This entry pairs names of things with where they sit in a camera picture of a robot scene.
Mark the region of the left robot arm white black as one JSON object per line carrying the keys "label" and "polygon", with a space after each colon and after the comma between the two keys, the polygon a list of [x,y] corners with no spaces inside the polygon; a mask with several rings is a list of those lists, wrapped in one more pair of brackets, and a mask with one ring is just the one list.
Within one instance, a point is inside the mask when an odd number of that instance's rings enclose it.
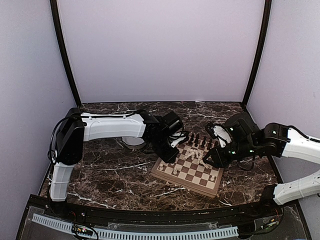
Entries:
{"label": "left robot arm white black", "polygon": [[129,114],[93,114],[71,108],[54,127],[47,157],[53,165],[49,187],[51,210],[67,218],[70,206],[64,201],[74,167],[83,158],[83,144],[97,139],[122,138],[128,147],[150,145],[165,163],[174,163],[177,145],[188,139],[181,118],[173,111],[164,116],[144,109]]}

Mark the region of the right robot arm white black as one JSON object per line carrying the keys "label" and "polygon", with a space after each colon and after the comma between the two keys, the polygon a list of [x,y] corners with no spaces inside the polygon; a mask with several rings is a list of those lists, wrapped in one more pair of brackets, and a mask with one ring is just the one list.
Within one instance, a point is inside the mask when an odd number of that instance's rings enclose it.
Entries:
{"label": "right robot arm white black", "polygon": [[[293,125],[272,122],[259,128],[247,112],[231,116],[224,124],[209,122],[205,130],[213,139],[218,139],[219,145],[211,148],[202,160],[216,169],[256,156],[320,162],[318,138],[304,134]],[[255,213],[266,217],[275,205],[282,206],[319,193],[319,171],[291,182],[268,185],[255,205]]]}

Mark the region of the wooden chessboard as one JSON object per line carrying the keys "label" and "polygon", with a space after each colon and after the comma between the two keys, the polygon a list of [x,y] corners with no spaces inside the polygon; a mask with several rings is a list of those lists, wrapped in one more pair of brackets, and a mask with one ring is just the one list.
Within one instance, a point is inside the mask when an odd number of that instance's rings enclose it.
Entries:
{"label": "wooden chessboard", "polygon": [[[224,170],[204,165],[200,160],[213,145],[214,142],[210,137],[198,134],[194,140],[177,146],[179,154],[174,163],[165,163],[159,158],[151,174],[161,180],[214,198],[218,193]],[[160,164],[163,164],[163,170],[159,169]],[[176,175],[173,174],[174,168],[177,168]],[[211,181],[212,176],[215,176],[215,182]]]}

